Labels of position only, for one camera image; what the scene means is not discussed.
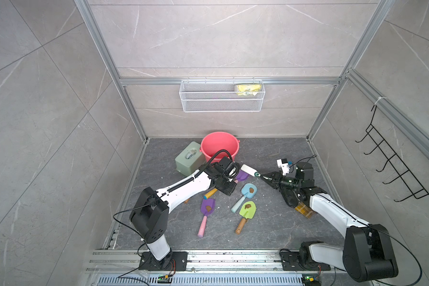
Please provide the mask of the white cleaning brush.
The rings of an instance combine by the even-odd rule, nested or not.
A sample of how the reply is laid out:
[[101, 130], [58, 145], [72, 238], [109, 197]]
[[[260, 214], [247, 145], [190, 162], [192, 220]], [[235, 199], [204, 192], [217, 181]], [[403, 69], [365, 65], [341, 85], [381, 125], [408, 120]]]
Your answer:
[[254, 168], [252, 168], [246, 164], [243, 164], [241, 166], [241, 171], [243, 171], [244, 173], [246, 173], [252, 177], [261, 177], [261, 174], [256, 169], [254, 169]]

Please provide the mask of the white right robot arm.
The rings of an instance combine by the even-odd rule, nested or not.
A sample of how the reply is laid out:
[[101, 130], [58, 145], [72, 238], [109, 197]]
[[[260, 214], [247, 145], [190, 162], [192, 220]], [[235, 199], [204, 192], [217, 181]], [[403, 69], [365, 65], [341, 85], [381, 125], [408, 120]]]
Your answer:
[[323, 263], [345, 271], [356, 282], [376, 281], [386, 285], [387, 278], [399, 274], [399, 265], [393, 243], [408, 251], [404, 243], [389, 234], [381, 224], [371, 224], [336, 202], [324, 189], [315, 185], [313, 166], [309, 157], [290, 165], [295, 169], [293, 177], [283, 170], [269, 173], [254, 172], [271, 188], [282, 195], [292, 208], [303, 205], [327, 220], [343, 236], [342, 247], [322, 241], [302, 243], [299, 262]]

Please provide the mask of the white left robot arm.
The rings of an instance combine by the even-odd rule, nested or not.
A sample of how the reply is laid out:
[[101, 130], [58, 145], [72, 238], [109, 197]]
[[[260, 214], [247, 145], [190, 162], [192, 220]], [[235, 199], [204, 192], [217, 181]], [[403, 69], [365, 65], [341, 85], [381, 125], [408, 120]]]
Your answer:
[[240, 165], [230, 152], [221, 149], [187, 178], [156, 191], [144, 189], [135, 206], [124, 211], [130, 213], [130, 229], [144, 240], [159, 269], [169, 265], [176, 268], [165, 237], [169, 214], [192, 196], [211, 188], [230, 196], [237, 186], [235, 178], [239, 172]]

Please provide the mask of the yellow toy trowel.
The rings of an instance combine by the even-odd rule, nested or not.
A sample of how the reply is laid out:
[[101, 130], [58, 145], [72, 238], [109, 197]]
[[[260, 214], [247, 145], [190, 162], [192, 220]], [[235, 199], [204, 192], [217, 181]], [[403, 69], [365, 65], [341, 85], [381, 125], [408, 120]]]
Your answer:
[[216, 189], [216, 188], [214, 188], [214, 189], [212, 189], [212, 190], [210, 190], [208, 193], [206, 193], [204, 196], [203, 196], [203, 198], [205, 199], [205, 200], [207, 200], [207, 199], [209, 199], [209, 198], [211, 198], [216, 192], [217, 192], [218, 190]]

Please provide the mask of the black oval brush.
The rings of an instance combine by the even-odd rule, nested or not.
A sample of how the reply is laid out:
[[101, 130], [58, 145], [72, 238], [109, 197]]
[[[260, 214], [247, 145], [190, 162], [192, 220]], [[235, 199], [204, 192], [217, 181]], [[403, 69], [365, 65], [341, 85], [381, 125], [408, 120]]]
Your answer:
[[280, 193], [286, 204], [291, 208], [297, 207], [300, 200], [298, 198], [299, 188], [295, 184], [281, 184]]

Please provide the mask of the blue toy trowel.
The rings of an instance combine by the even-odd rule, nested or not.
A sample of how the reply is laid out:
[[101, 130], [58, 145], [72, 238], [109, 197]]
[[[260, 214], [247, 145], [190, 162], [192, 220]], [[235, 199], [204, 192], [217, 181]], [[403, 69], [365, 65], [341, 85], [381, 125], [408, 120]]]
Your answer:
[[241, 189], [242, 197], [232, 206], [231, 211], [236, 213], [245, 199], [251, 199], [257, 193], [257, 187], [254, 184], [247, 183]]

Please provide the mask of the pink plastic bucket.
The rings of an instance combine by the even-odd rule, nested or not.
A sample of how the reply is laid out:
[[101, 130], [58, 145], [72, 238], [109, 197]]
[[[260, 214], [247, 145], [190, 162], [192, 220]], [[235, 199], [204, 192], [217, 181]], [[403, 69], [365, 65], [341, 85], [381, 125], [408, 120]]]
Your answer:
[[201, 142], [200, 151], [208, 162], [218, 151], [226, 150], [233, 160], [240, 149], [240, 141], [227, 132], [212, 132], [206, 135]]

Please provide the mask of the mint green tissue box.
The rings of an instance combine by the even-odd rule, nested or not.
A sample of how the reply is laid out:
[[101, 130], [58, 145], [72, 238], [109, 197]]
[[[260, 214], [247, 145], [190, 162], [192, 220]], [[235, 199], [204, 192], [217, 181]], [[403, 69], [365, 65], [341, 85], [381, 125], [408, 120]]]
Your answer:
[[176, 170], [179, 173], [190, 176], [206, 163], [206, 158], [200, 148], [201, 145], [193, 141], [175, 158]]

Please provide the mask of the plaid brown cloth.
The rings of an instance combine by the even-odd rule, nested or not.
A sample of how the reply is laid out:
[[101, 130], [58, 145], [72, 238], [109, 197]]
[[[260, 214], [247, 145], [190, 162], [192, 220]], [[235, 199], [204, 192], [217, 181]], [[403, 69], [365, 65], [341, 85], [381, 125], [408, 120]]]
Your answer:
[[300, 202], [294, 209], [308, 219], [310, 219], [316, 213], [310, 207], [307, 207], [303, 202]]

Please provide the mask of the yellow sponge in basket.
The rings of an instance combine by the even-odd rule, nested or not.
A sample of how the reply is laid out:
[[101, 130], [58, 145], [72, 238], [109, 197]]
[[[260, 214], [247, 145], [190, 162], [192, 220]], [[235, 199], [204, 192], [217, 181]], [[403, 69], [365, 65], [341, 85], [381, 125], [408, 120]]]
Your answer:
[[239, 96], [256, 96], [262, 92], [262, 84], [238, 84], [234, 86], [234, 91]]

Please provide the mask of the black wall hook rack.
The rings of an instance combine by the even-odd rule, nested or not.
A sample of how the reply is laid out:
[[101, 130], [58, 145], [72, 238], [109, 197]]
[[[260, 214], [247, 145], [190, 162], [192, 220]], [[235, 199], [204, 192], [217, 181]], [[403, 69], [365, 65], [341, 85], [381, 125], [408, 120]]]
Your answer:
[[364, 143], [369, 140], [374, 144], [373, 148], [368, 152], [363, 152], [365, 156], [379, 153], [383, 156], [383, 166], [375, 171], [380, 174], [386, 169], [393, 171], [393, 177], [388, 181], [383, 181], [382, 185], [392, 185], [396, 181], [402, 183], [406, 190], [406, 196], [401, 199], [394, 199], [396, 203], [401, 203], [409, 198], [416, 200], [423, 199], [429, 196], [429, 190], [425, 188], [424, 184], [413, 173], [409, 166], [405, 163], [404, 159], [392, 147], [388, 140], [382, 133], [375, 127], [374, 119], [377, 112], [377, 106], [373, 105], [371, 108], [371, 119], [368, 126], [365, 128], [363, 137], [355, 142], [357, 144]]

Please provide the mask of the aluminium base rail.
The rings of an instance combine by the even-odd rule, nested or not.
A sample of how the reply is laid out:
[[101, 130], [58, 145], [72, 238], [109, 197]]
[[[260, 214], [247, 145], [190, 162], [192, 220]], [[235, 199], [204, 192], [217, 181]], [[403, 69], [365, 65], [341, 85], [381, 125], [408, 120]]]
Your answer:
[[95, 250], [83, 266], [81, 286], [355, 286], [344, 271], [325, 264], [303, 268], [296, 250], [177, 250], [160, 268], [136, 250]]

